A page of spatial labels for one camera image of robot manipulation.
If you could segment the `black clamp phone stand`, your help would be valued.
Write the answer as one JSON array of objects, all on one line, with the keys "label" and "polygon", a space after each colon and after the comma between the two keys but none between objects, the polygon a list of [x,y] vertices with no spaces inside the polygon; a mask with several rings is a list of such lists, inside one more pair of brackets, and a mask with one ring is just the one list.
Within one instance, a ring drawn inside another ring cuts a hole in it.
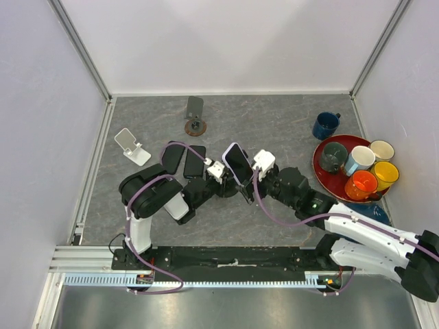
[{"label": "black clamp phone stand", "polygon": [[220,195],[231,197],[244,188],[252,177],[252,169],[241,146],[232,143],[222,154],[222,160],[211,167],[211,174],[220,184]]}]

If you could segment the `black phone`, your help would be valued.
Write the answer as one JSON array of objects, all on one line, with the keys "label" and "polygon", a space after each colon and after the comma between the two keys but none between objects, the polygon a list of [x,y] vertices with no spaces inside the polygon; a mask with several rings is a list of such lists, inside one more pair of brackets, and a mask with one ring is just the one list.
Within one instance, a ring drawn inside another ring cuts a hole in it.
[{"label": "black phone", "polygon": [[[201,145],[191,145],[191,148],[201,157],[206,155],[206,147]],[[204,161],[198,158],[192,151],[188,150],[185,166],[183,170],[183,177],[186,179],[202,178],[204,174]]]},{"label": "black phone", "polygon": [[170,145],[165,148],[161,159],[161,164],[168,174],[176,174],[185,151],[186,148],[182,145]]}]

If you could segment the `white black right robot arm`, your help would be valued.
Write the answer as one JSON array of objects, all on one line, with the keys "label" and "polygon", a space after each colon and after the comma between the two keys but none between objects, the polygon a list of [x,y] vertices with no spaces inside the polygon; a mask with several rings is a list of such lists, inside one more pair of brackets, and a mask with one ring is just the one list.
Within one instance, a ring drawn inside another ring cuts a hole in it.
[{"label": "white black right robot arm", "polygon": [[328,233],[314,252],[324,270],[334,265],[379,273],[426,302],[438,301],[438,235],[398,230],[364,216],[312,189],[297,168],[248,167],[237,190],[253,202],[265,196],[293,209],[296,225],[316,226]]}]

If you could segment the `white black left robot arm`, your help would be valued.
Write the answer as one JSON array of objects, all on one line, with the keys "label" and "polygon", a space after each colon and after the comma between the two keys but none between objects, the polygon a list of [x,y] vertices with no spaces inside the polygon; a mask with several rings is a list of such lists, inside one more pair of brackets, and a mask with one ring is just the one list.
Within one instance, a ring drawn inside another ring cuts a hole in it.
[{"label": "white black left robot arm", "polygon": [[237,183],[224,170],[220,178],[206,171],[205,178],[191,178],[183,186],[163,165],[154,164],[124,179],[119,193],[129,224],[125,244],[130,250],[126,260],[135,269],[145,269],[151,259],[150,232],[156,212],[163,208],[177,224],[183,225],[212,197],[236,195]]}]

